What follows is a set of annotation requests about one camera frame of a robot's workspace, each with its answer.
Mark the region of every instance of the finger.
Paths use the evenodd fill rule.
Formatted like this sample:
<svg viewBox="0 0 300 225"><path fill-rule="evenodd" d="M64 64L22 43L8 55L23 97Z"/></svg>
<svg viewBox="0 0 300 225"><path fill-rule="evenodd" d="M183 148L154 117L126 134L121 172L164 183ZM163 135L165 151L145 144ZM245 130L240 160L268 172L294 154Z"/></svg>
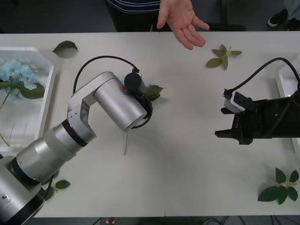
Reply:
<svg viewBox="0 0 300 225"><path fill-rule="evenodd" d="M183 28L182 32L184 33L184 36L186 37L186 39L192 43L194 46L199 46L199 47L203 47L203 41L195 38L192 36L191 32L187 29L187 28Z"/></svg>
<svg viewBox="0 0 300 225"><path fill-rule="evenodd" d="M189 32L191 32L192 36L197 38L198 40L203 42L203 45L205 45L206 41L204 39L204 37L202 37L195 29L195 27L193 25L188 25L187 29L189 30Z"/></svg>
<svg viewBox="0 0 300 225"><path fill-rule="evenodd" d="M209 25L207 23L199 20L199 18L197 16L195 16L193 18L192 24L195 25L195 26L197 26L197 27L201 27L202 29L205 29L205 30L209 30L210 29Z"/></svg>
<svg viewBox="0 0 300 225"><path fill-rule="evenodd" d="M161 1L160 7L159 7L158 20L157 20L157 28L158 29L163 28L167 18L168 18L167 3L166 3L166 1Z"/></svg>
<svg viewBox="0 0 300 225"><path fill-rule="evenodd" d="M189 50L193 50L193 45L184 37L184 33L182 30L174 30L173 31L177 40L185 46Z"/></svg>

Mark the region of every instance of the striped shirt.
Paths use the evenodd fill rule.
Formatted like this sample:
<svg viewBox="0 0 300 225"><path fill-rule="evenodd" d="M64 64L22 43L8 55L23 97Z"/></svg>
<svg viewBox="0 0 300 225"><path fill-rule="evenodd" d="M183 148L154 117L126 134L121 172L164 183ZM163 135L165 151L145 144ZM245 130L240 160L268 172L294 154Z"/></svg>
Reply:
<svg viewBox="0 0 300 225"><path fill-rule="evenodd" d="M160 0L106 0L110 5L124 13L158 12Z"/></svg>

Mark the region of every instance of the silver robotic arm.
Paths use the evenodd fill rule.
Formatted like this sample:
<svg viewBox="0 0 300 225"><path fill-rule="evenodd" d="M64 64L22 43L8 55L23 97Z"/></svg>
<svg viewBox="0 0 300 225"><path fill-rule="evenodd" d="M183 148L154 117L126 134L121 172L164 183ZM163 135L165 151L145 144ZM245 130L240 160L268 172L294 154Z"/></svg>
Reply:
<svg viewBox="0 0 300 225"><path fill-rule="evenodd" d="M51 177L95 137L88 124L98 102L121 130L147 115L112 72L104 72L75 92L67 119L48 130L16 157L0 159L0 225L23 225L44 205L41 182Z"/></svg>

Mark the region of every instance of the person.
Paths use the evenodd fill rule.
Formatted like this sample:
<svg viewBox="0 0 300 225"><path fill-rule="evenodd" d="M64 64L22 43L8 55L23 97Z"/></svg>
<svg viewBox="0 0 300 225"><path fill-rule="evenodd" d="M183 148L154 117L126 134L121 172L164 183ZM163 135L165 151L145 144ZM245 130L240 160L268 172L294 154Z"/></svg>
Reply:
<svg viewBox="0 0 300 225"><path fill-rule="evenodd" d="M193 10L191 0L106 0L117 32L173 31L187 49L203 47L194 26L209 29Z"/></svg>
<svg viewBox="0 0 300 225"><path fill-rule="evenodd" d="M300 30L300 0L284 0L284 9L272 16L267 23L270 27L276 27L286 20L289 20L287 30Z"/></svg>

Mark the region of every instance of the silver cylinder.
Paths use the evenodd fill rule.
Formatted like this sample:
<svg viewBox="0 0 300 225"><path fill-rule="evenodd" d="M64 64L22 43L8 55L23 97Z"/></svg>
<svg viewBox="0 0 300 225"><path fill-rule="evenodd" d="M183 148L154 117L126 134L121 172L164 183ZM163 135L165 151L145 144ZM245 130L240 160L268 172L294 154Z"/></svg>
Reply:
<svg viewBox="0 0 300 225"><path fill-rule="evenodd" d="M147 112L117 79L101 85L94 93L95 100L121 130L127 131L142 120Z"/></svg>
<svg viewBox="0 0 300 225"><path fill-rule="evenodd" d="M40 201L32 202L41 185L28 185L18 180L17 176L14 175L11 166L13 158L9 156L0 159L0 224L6 224L15 217L22 223L27 218L34 216L44 205L44 200L41 197L39 197ZM18 215L17 213L24 208L26 209L25 214Z"/></svg>
<svg viewBox="0 0 300 225"><path fill-rule="evenodd" d="M81 146L59 124L18 153L16 160L28 177L42 182L72 159L80 149Z"/></svg>

